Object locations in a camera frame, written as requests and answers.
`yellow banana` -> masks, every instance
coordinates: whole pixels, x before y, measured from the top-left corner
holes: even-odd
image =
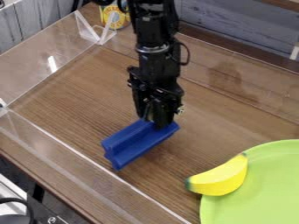
[[[241,186],[248,171],[248,158],[234,156],[225,164],[185,180],[189,191],[209,196],[232,193]]]

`blue block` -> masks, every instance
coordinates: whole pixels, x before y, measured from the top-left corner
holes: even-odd
[[[158,143],[161,143],[180,129],[172,122],[164,129],[156,129],[152,122],[136,121],[108,137],[101,145],[105,158],[118,171],[132,161],[141,157]]]

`green plate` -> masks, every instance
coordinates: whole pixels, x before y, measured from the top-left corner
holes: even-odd
[[[245,154],[244,184],[225,196],[201,197],[201,224],[299,223],[299,140],[265,143]]]

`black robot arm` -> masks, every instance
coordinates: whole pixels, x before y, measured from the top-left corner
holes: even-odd
[[[94,2],[109,5],[113,0]],[[117,0],[117,6],[121,11],[125,10],[121,0]],[[126,0],[126,8],[138,54],[138,67],[128,68],[128,86],[132,88],[138,117],[161,129],[172,123],[173,115],[182,108],[182,89],[176,80],[180,66],[188,61],[181,63],[181,46],[185,45],[174,38],[178,17],[173,0]]]

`transparent acrylic panel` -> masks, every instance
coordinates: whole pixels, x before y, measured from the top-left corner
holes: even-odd
[[[88,23],[67,15],[0,56],[0,98],[10,104],[98,41]]]
[[[35,159],[47,165],[50,172],[43,173],[42,178],[47,180],[51,176],[55,178],[55,182],[50,183],[63,186],[63,190],[61,189],[63,197],[69,197],[80,209],[93,204],[97,209],[97,221],[104,223],[189,223],[76,149],[13,111],[6,110],[0,117],[0,149],[3,154],[11,153],[17,148],[9,144],[9,141],[19,146],[19,154],[13,154],[15,160]],[[27,152],[27,157],[22,156],[23,151]],[[66,185],[71,185],[73,192],[65,190]]]

